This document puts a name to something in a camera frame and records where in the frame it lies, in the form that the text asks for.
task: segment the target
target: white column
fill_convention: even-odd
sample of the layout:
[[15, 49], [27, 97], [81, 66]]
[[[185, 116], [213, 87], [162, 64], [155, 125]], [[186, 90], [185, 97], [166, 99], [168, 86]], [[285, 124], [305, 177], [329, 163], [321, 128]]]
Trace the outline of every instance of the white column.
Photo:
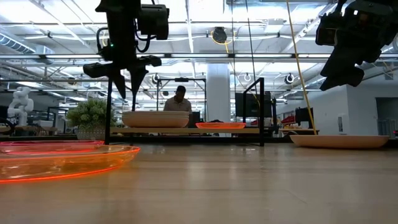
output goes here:
[[207, 65], [207, 121], [231, 122], [228, 64]]

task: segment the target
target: beige tray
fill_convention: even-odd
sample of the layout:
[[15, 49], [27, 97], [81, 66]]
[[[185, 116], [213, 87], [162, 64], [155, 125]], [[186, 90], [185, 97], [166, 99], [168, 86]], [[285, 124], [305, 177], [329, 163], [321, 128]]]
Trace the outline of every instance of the beige tray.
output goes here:
[[130, 128], [184, 128], [188, 116], [122, 116], [122, 121]]
[[291, 135], [290, 138], [299, 147], [335, 148], [335, 149], [374, 149], [387, 143], [389, 136], [310, 136]]
[[132, 115], [189, 116], [189, 112], [186, 112], [186, 111], [128, 111], [128, 112], [123, 112], [123, 116], [132, 116]]

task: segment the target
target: potted plant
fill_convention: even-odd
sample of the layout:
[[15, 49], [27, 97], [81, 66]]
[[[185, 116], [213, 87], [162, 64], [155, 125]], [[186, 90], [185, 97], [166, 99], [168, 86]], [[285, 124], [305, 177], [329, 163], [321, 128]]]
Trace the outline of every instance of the potted plant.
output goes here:
[[[77, 126], [77, 138], [80, 140], [104, 140], [106, 124], [106, 102], [101, 100], [89, 99], [80, 102], [74, 109], [70, 109], [67, 114], [68, 124]], [[111, 126], [116, 120], [114, 112], [111, 111]]]

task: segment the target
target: humanoid robot figure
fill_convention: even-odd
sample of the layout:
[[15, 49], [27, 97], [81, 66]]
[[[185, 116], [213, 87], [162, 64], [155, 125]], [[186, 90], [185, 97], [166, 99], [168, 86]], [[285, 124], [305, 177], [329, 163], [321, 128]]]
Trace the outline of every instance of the humanoid robot figure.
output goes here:
[[18, 114], [19, 126], [25, 126], [27, 124], [27, 113], [33, 111], [34, 102], [28, 97], [30, 93], [30, 88], [28, 87], [18, 87], [17, 91], [13, 93], [14, 99], [8, 107], [8, 117], [13, 119], [15, 123], [15, 115]]

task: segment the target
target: person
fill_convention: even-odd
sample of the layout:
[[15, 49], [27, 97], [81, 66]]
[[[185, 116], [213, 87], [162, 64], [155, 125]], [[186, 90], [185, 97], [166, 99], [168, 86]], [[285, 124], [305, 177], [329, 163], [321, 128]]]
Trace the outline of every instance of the person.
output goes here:
[[164, 104], [163, 111], [186, 111], [192, 114], [191, 102], [184, 98], [186, 91], [184, 86], [178, 86], [175, 96], [168, 99]]

